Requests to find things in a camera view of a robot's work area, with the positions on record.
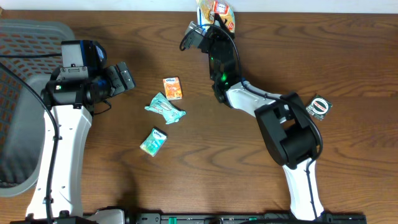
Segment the teal packet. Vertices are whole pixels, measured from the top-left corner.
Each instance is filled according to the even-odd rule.
[[[156,94],[145,110],[163,115],[166,124],[178,122],[182,116],[186,115],[185,111],[177,110],[162,93]]]
[[[152,129],[152,132],[148,138],[145,139],[145,141],[139,147],[154,157],[159,151],[160,147],[163,146],[163,143],[166,141],[166,139],[167,136],[165,134],[154,128]]]

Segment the green led light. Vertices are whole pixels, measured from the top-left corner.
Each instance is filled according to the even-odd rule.
[[[225,82],[225,80],[226,80],[226,74],[225,74],[225,72],[223,73],[223,76],[221,77],[221,81],[222,82]]]

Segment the gray plastic basket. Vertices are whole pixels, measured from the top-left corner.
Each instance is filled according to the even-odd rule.
[[[61,41],[74,40],[72,30],[59,22],[0,20],[1,55],[61,52]],[[0,58],[38,94],[60,57]],[[23,193],[39,176],[44,144],[44,110],[13,78],[0,70],[0,197]]]

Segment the wood grain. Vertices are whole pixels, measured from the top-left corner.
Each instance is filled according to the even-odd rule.
[[[216,102],[208,62],[180,52],[185,12],[4,11],[3,18],[60,21],[77,39],[98,40],[109,64],[125,61],[137,88],[95,117],[81,180],[86,212],[127,205],[165,213],[287,210],[282,169],[265,149],[256,120]],[[317,122],[325,150],[317,163],[323,206],[363,212],[368,223],[398,220],[398,16],[237,13],[244,75],[259,88],[314,94],[333,103]],[[144,110],[179,76],[187,112],[165,125]],[[155,157],[139,149],[157,126],[169,139]],[[0,220],[20,220],[32,191],[0,200]]]

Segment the basket mesh side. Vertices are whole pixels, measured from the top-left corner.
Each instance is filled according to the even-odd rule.
[[[61,41],[73,39],[71,30],[61,23],[0,21],[1,55],[56,54],[61,52]],[[36,75],[50,75],[62,64],[62,59],[0,58],[0,62],[28,82]],[[0,70],[0,189],[21,184],[32,175],[41,152],[42,146],[39,144],[13,146],[7,143],[10,129],[15,122],[13,115],[18,107],[21,90],[21,84]]]

